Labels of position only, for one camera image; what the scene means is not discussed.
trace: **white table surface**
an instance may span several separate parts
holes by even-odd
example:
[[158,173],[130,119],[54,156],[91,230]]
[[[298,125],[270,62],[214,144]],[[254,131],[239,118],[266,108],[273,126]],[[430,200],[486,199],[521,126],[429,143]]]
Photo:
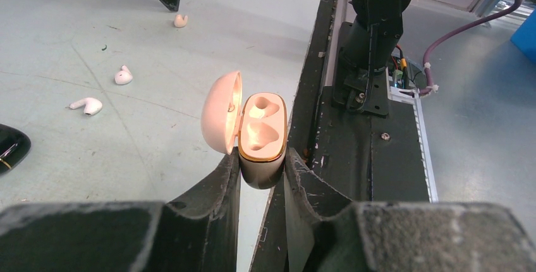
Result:
[[[169,201],[222,154],[204,142],[213,81],[241,70],[244,99],[280,94],[291,110],[319,0],[0,0],[0,123],[28,157],[0,177],[0,207],[27,202]],[[134,81],[118,86],[126,64]],[[66,107],[96,97],[87,117]],[[269,191],[241,189],[237,271],[247,271]]]

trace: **earbud slot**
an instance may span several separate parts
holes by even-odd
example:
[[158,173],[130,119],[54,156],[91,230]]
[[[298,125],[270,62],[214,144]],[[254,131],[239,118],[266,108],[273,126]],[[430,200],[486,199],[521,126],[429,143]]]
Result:
[[253,151],[259,151],[267,144],[279,139],[279,133],[266,123],[250,123],[248,124],[247,130],[248,146]]
[[279,111],[279,106],[265,97],[259,96],[255,98],[253,107],[250,110],[249,116],[251,118],[267,118]]

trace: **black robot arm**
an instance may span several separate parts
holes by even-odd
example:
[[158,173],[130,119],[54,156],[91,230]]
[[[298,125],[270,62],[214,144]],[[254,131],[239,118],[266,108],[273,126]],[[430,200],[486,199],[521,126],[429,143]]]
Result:
[[341,66],[349,69],[344,78],[348,93],[346,109],[352,110],[356,95],[365,89],[363,103],[355,111],[365,109],[372,91],[375,71],[383,71],[403,34],[402,12],[411,0],[352,0],[357,14],[341,50]]

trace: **gray floor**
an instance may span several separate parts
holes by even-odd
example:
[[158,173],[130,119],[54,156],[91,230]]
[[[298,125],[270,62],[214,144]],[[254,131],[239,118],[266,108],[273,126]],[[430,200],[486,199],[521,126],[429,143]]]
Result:
[[[406,57],[474,17],[424,0],[404,13]],[[495,22],[439,46],[432,71],[439,93],[423,99],[440,201],[510,207],[536,238],[536,65],[509,38],[516,26]]]
[[[199,117],[212,83],[241,70],[244,99],[291,110],[320,0],[0,0],[0,123],[33,149],[0,177],[0,209],[21,202],[171,200],[222,158]],[[126,64],[131,84],[114,74]],[[66,107],[96,97],[93,116]],[[242,184],[238,271],[247,271],[269,191]]]

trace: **blue container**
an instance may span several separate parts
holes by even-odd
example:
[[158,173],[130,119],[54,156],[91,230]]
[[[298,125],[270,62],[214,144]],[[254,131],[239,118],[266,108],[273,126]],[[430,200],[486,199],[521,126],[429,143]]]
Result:
[[525,56],[536,63],[536,11],[532,12],[510,40]]

